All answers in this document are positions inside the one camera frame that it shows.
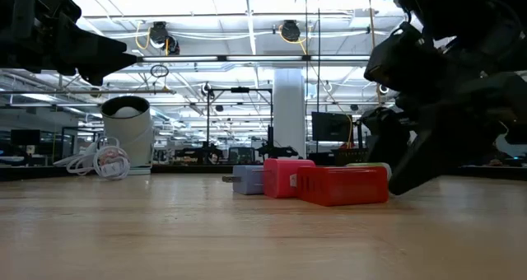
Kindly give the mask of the black mesh tray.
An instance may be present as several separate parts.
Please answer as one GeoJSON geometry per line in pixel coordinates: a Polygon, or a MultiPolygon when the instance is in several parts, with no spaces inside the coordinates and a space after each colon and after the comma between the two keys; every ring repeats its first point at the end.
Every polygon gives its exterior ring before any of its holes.
{"type": "Polygon", "coordinates": [[[334,149],[332,150],[336,166],[345,166],[350,163],[363,163],[366,161],[367,148],[334,149]]]}

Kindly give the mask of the black frame stand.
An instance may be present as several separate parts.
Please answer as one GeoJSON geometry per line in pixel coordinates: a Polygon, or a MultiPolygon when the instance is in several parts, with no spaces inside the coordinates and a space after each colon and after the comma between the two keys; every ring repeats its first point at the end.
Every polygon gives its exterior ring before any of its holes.
{"type": "MultiPolygon", "coordinates": [[[[203,150],[203,164],[204,165],[212,165],[212,162],[210,161],[209,157],[212,155],[213,152],[215,152],[215,149],[210,146],[210,107],[212,105],[211,102],[211,95],[214,91],[220,91],[220,94],[216,96],[216,99],[219,99],[220,96],[226,91],[225,89],[219,89],[219,88],[212,88],[209,86],[209,84],[206,84],[206,142],[203,144],[202,150],[203,150]]],[[[228,89],[231,93],[250,93],[251,91],[256,92],[259,94],[264,101],[270,106],[270,127],[273,126],[273,90],[272,89],[263,89],[263,88],[249,88],[249,87],[231,87],[228,89]],[[264,95],[262,94],[262,91],[267,91],[270,94],[270,98],[267,100],[264,95]]]]}

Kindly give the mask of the red charger block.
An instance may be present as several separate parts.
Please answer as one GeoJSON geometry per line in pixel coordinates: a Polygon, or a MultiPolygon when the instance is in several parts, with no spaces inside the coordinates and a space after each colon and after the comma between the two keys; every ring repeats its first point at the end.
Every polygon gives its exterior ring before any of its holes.
{"type": "Polygon", "coordinates": [[[388,201],[388,172],[382,166],[301,167],[296,196],[325,207],[388,201]]]}

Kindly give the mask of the white green charger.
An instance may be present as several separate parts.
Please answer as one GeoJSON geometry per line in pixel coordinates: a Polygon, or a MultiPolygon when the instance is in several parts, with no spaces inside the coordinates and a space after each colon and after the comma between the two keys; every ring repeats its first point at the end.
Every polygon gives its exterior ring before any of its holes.
{"type": "Polygon", "coordinates": [[[389,181],[392,176],[392,170],[389,164],[384,162],[361,162],[361,163],[348,163],[346,167],[384,167],[387,173],[387,180],[389,181]]]}

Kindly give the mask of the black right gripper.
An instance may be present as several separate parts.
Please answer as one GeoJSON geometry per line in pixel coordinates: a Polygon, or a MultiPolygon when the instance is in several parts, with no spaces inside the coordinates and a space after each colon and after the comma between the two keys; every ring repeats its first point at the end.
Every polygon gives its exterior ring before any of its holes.
{"type": "MultiPolygon", "coordinates": [[[[478,79],[519,70],[527,70],[527,28],[514,22],[498,22],[466,36],[457,33],[445,49],[404,22],[373,49],[364,78],[397,91],[396,105],[413,119],[419,108],[454,95],[468,82],[474,86],[478,79]]],[[[437,117],[422,124],[408,148],[409,130],[392,109],[368,110],[360,120],[371,133],[365,161],[395,168],[389,180],[394,195],[482,159],[505,132],[498,121],[437,117]]]]}

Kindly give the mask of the pink charger plug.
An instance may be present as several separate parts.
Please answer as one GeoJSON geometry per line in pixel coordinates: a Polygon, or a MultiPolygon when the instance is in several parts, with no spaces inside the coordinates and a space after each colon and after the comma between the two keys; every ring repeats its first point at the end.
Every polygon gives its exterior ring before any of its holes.
{"type": "Polygon", "coordinates": [[[263,163],[263,194],[270,198],[295,198],[296,188],[290,178],[301,167],[314,167],[311,160],[273,159],[263,163]]]}

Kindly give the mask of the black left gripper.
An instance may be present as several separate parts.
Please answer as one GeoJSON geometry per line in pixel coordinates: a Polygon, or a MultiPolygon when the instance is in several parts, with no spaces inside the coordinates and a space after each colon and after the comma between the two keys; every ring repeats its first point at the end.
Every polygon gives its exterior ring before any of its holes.
{"type": "Polygon", "coordinates": [[[0,68],[41,70],[58,30],[59,57],[93,86],[137,62],[125,43],[80,29],[80,17],[73,0],[0,0],[0,68]]]}

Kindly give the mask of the white cylindrical holder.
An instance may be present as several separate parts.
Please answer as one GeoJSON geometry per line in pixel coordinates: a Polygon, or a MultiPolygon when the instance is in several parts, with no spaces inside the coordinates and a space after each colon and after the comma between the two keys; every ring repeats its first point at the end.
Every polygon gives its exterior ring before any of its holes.
{"type": "Polygon", "coordinates": [[[154,149],[154,129],[149,102],[140,96],[120,96],[107,100],[100,107],[105,136],[116,138],[128,154],[130,175],[150,175],[154,149]],[[142,111],[138,116],[116,119],[113,114],[121,107],[131,106],[142,111]]]}

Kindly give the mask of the white pillar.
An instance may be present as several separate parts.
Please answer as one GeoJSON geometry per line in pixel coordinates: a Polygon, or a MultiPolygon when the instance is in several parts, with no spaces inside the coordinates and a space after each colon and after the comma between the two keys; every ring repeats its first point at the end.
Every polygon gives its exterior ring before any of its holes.
{"type": "Polygon", "coordinates": [[[306,158],[305,81],[300,68],[274,70],[273,139],[306,158]]]}

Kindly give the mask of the small dark monitor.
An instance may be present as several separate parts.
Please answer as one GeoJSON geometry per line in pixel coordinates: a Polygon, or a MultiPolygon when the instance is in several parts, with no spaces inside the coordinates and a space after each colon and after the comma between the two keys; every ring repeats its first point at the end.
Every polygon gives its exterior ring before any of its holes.
{"type": "Polygon", "coordinates": [[[40,144],[39,129],[12,129],[10,133],[11,144],[18,146],[36,146],[40,144]]]}

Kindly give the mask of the lavender charger plug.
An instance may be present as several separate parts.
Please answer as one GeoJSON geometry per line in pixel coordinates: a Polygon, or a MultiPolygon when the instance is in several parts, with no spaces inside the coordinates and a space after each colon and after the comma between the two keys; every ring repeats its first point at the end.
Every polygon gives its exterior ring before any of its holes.
{"type": "Polygon", "coordinates": [[[222,176],[222,181],[232,185],[235,193],[256,195],[264,193],[264,167],[256,165],[233,166],[232,174],[222,176]]]}

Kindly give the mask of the white rounded item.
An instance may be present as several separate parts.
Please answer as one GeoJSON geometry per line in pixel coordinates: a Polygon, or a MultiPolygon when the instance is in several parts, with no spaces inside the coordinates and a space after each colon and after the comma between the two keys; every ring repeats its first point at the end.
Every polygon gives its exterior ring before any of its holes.
{"type": "Polygon", "coordinates": [[[119,108],[114,114],[113,117],[116,119],[127,119],[138,116],[142,111],[137,110],[131,106],[124,106],[119,108]]]}

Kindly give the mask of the black monitor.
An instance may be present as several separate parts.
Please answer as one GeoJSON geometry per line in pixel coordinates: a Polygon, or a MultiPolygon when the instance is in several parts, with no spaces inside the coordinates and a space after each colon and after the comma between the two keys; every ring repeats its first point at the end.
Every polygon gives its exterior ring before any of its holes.
{"type": "Polygon", "coordinates": [[[352,121],[345,114],[312,112],[311,121],[315,141],[352,141],[352,121]]]}

